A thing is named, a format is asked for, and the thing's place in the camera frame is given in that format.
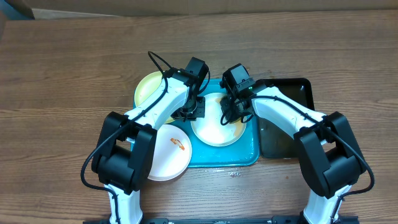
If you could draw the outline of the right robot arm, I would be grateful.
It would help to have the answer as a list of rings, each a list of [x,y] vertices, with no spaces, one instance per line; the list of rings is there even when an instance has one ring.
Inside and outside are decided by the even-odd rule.
[[[221,124],[257,116],[294,140],[301,173],[310,187],[308,203],[296,223],[358,223],[340,217],[345,197],[370,191],[374,174],[365,161],[347,118],[325,115],[285,96],[278,87],[254,81],[240,63],[222,75]]]

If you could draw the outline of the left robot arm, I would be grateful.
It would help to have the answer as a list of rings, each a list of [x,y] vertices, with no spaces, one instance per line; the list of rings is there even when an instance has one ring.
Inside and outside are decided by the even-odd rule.
[[[186,68],[169,67],[161,71],[158,89],[145,102],[125,114],[110,112],[104,119],[98,143],[81,168],[98,175],[100,186],[111,204],[108,223],[142,223],[139,191],[152,168],[157,132],[168,118],[194,121],[205,115],[202,84],[209,74],[207,64],[191,58]]]

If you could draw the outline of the yellow green sponge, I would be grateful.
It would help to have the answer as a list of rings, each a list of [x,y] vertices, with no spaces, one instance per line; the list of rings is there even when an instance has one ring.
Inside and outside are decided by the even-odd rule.
[[[236,137],[236,138],[240,138],[241,135],[243,134],[243,132],[246,129],[246,124],[242,123],[240,121],[237,121],[237,122],[233,123],[233,125],[235,127],[235,130],[233,132],[233,136]]]

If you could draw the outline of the white plate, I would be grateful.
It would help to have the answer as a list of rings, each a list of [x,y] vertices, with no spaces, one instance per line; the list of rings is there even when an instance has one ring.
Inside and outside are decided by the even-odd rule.
[[[220,119],[223,113],[220,101],[224,96],[225,93],[205,95],[205,117],[191,122],[193,132],[199,140],[215,147],[228,146],[239,139],[233,136],[235,130],[233,123],[221,125]]]
[[[164,124],[157,132],[154,158],[148,179],[168,181],[178,177],[192,158],[192,144],[187,134],[171,124]]]

